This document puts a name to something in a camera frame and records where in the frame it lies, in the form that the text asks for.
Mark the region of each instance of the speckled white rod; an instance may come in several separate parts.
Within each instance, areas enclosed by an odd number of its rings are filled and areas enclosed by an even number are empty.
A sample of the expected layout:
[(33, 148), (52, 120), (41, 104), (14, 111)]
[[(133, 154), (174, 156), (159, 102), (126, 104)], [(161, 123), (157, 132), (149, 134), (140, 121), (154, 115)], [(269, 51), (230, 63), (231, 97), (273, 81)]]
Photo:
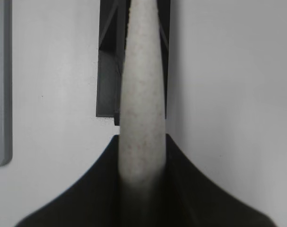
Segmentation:
[(148, 192), (165, 166), (165, 102), (156, 0), (132, 0), (122, 77), (119, 173)]

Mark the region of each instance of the gray frame edge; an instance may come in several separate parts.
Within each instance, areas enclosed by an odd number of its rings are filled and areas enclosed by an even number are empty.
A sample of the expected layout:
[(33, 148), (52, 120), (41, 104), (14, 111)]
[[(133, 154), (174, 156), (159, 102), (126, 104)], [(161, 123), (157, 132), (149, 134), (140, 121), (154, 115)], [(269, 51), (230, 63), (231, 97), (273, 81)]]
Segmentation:
[(12, 159), (12, 0), (0, 0), (0, 166)]

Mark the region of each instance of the white background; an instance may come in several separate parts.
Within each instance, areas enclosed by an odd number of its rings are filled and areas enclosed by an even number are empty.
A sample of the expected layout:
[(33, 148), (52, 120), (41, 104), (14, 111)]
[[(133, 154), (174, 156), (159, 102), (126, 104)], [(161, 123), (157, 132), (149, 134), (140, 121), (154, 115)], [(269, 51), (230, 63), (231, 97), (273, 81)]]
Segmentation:
[(287, 0), (174, 0), (167, 130), (287, 227)]
[[(287, 0), (173, 0), (167, 130), (287, 227)], [(13, 0), (13, 160), (0, 227), (79, 179), (119, 132), (96, 108), (99, 0)]]
[(0, 227), (79, 179), (119, 128), (95, 117), (98, 0), (13, 0), (13, 159)]

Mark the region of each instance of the black plastic bracket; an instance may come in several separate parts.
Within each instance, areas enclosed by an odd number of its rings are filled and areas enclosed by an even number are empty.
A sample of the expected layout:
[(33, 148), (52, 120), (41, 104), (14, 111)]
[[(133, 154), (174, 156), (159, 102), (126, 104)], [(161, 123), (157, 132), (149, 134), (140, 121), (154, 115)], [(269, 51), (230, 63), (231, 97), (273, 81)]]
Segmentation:
[[(162, 65), (167, 97), (170, 0), (158, 0)], [(97, 117), (114, 117), (119, 125), (121, 77), (126, 46), (130, 0), (100, 1)]]

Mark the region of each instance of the black curved base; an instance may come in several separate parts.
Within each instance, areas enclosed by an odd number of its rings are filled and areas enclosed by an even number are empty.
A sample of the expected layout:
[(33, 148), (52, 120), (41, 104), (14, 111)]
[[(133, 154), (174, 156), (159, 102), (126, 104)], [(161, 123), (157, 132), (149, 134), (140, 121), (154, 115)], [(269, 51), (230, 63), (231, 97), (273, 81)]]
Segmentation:
[[(101, 157), (71, 188), (25, 218), (17, 227), (119, 226), (118, 140), (119, 136), (113, 137)], [(166, 146), (163, 204), (157, 226), (275, 226), (267, 216), (211, 182), (186, 158), (169, 135), (166, 136)]]

